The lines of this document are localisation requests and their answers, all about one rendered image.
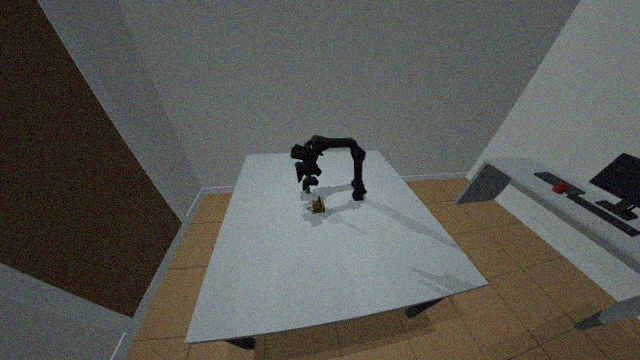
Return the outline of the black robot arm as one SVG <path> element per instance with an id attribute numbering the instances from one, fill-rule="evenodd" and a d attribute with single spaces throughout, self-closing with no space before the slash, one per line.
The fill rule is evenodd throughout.
<path id="1" fill-rule="evenodd" d="M 310 145 L 313 147 L 311 148 Z M 352 138 L 326 138 L 319 135 L 314 135 L 304 146 L 295 144 L 291 149 L 291 158 L 306 160 L 309 163 L 315 164 L 318 156 L 323 156 L 322 151 L 328 148 L 343 148 L 349 147 L 351 149 L 351 155 L 354 160 L 354 180 L 351 181 L 352 187 L 355 189 L 352 196 L 355 201 L 364 200 L 363 197 L 367 193 L 364 183 L 362 181 L 362 166 L 366 157 L 366 152 L 357 144 Z M 320 176 L 322 171 L 316 164 L 310 175 Z"/>

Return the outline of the brown wooden block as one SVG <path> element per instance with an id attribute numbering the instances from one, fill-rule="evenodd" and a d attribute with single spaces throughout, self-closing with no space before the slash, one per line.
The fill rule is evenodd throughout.
<path id="1" fill-rule="evenodd" d="M 317 205 L 317 200 L 313 201 L 313 212 L 314 213 L 323 213 L 325 212 L 325 205 L 324 205 L 324 201 L 320 200 L 320 205 Z"/>

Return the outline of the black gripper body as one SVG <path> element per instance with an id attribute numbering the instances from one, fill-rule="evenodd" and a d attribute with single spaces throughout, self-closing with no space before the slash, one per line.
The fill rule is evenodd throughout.
<path id="1" fill-rule="evenodd" d="M 313 168 L 316 167 L 316 163 L 312 164 L 307 162 L 306 160 L 303 160 L 302 162 L 296 162 L 295 167 L 298 169 L 298 171 L 302 171 L 303 174 L 306 175 L 304 179 L 304 182 L 306 183 L 306 185 L 312 185 L 312 186 L 318 185 L 319 182 L 316 179 L 316 177 L 313 177 L 310 175 Z"/>

